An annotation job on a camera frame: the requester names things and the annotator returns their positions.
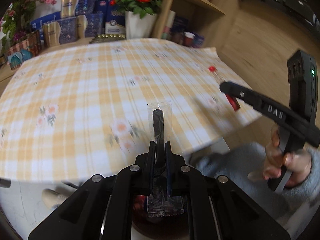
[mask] yellow and white plaid tablecloth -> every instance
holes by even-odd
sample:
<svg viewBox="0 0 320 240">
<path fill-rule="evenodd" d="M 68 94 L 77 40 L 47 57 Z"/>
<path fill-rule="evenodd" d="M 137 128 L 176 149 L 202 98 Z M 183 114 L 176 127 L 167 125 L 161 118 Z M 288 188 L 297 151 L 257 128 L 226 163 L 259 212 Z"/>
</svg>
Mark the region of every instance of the yellow and white plaid tablecloth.
<svg viewBox="0 0 320 240">
<path fill-rule="evenodd" d="M 242 101 L 233 111 L 211 65 L 247 86 L 215 48 L 165 40 L 92 44 L 26 61 L 0 99 L 0 177 L 116 174 L 148 152 L 148 104 L 155 102 L 171 101 L 172 152 L 181 155 L 259 117 Z"/>
</svg>

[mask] gray sweater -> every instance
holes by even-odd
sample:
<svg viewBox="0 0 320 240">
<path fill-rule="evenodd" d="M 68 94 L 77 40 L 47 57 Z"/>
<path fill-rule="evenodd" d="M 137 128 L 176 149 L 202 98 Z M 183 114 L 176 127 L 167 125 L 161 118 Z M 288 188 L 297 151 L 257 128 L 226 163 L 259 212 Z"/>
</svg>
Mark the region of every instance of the gray sweater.
<svg viewBox="0 0 320 240">
<path fill-rule="evenodd" d="M 252 182 L 247 176 L 263 165 L 265 149 L 258 143 L 245 144 L 228 154 L 192 157 L 190 164 L 209 177 L 226 175 L 257 204 L 276 219 L 296 239 L 305 229 L 320 204 L 320 153 L 308 148 L 312 156 L 311 173 L 293 189 L 278 195 L 266 181 Z"/>
</svg>

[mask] gray fuzzy sleeve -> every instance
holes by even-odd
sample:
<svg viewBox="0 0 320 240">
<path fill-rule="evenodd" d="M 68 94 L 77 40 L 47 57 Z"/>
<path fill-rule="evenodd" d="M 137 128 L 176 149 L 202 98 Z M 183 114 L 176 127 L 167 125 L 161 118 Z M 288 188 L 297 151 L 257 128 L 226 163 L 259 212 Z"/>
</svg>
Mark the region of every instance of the gray fuzzy sleeve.
<svg viewBox="0 0 320 240">
<path fill-rule="evenodd" d="M 316 202 L 320 199 L 320 152 L 307 148 L 311 154 L 311 172 L 307 179 L 297 187 L 284 189 L 281 195 L 290 204 L 299 204 L 301 202 Z"/>
</svg>

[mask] person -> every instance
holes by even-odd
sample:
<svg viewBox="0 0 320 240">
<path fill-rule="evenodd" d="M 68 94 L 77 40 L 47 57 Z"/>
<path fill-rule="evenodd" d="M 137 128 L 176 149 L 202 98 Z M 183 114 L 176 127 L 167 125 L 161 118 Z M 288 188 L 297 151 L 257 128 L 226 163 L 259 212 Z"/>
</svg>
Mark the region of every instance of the person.
<svg viewBox="0 0 320 240">
<path fill-rule="evenodd" d="M 205 176 L 229 177 L 296 239 L 320 205 L 320 154 L 311 147 L 282 154 L 278 127 L 271 130 L 271 141 L 264 148 L 245 144 L 225 155 L 192 156 L 190 164 Z M 267 180 L 281 175 L 285 165 L 292 171 L 285 189 L 276 194 Z"/>
</svg>

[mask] shoe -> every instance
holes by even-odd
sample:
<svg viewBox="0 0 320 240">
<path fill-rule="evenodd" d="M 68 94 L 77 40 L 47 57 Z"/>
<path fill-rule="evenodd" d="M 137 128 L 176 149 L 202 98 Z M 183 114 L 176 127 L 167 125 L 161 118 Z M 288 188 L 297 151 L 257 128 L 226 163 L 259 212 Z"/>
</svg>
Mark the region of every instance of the shoe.
<svg viewBox="0 0 320 240">
<path fill-rule="evenodd" d="M 68 197 L 63 195 L 63 194 L 59 194 L 58 192 L 52 190 L 52 189 L 48 189 L 45 188 L 42 191 L 42 201 L 44 203 L 44 205 L 50 209 L 51 211 L 54 211 L 58 206 L 60 206 Z"/>
</svg>

